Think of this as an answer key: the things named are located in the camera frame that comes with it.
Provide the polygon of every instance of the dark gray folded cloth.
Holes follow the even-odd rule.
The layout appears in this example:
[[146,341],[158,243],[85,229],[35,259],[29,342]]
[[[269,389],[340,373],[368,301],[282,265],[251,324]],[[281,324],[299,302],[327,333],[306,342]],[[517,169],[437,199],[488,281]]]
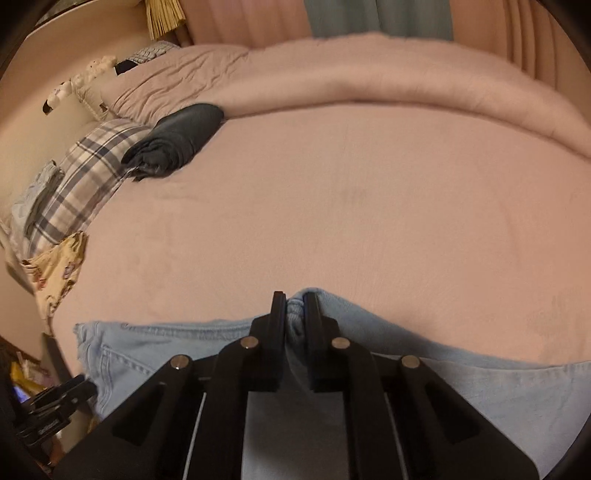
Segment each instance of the dark gray folded cloth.
[[166,177],[189,163],[217,131],[222,110],[197,103],[165,116],[152,131],[131,147],[121,163],[135,177]]

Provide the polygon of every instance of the teal curtain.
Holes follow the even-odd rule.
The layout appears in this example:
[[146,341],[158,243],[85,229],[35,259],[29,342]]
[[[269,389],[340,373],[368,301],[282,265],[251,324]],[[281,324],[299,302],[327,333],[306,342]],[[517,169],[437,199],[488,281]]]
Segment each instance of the teal curtain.
[[381,31],[453,40],[449,0],[304,0],[315,37]]

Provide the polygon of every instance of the pink comforter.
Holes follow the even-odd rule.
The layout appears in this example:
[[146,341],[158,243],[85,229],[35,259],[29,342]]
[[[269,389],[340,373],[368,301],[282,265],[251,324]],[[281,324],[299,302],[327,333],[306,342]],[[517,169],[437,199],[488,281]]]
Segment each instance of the pink comforter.
[[248,50],[184,48],[108,84],[119,116],[154,125],[197,102],[227,118],[336,102],[405,102],[477,113],[591,157],[589,125],[569,102],[503,59],[445,41],[370,33]]

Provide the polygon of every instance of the plush toy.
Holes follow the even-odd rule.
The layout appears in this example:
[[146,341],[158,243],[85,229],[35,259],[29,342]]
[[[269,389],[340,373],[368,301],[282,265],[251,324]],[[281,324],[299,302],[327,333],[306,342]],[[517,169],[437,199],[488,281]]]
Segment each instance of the plush toy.
[[107,55],[101,59],[91,61],[86,67],[86,70],[74,75],[67,82],[63,82],[58,88],[54,89],[49,94],[46,102],[43,104],[43,112],[48,115],[51,111],[55,110],[65,98],[70,96],[75,89],[88,85],[99,75],[102,75],[107,70],[115,67],[116,64],[117,58],[113,55]]

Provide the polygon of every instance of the metal bolt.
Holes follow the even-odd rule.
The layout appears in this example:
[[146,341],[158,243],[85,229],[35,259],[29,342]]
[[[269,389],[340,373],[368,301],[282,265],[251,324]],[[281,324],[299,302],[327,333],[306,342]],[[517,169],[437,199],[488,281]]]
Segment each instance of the metal bolt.
[[251,349],[256,348],[258,346],[258,338],[253,336],[244,337],[240,340],[240,345],[242,348]]
[[170,366],[176,370],[181,370],[188,366],[191,359],[187,355],[176,355],[170,359]]
[[421,361],[414,355],[406,355],[402,357],[402,364],[406,368],[418,368]]
[[347,350],[351,346],[351,342],[344,337],[335,337],[330,344],[338,350]]

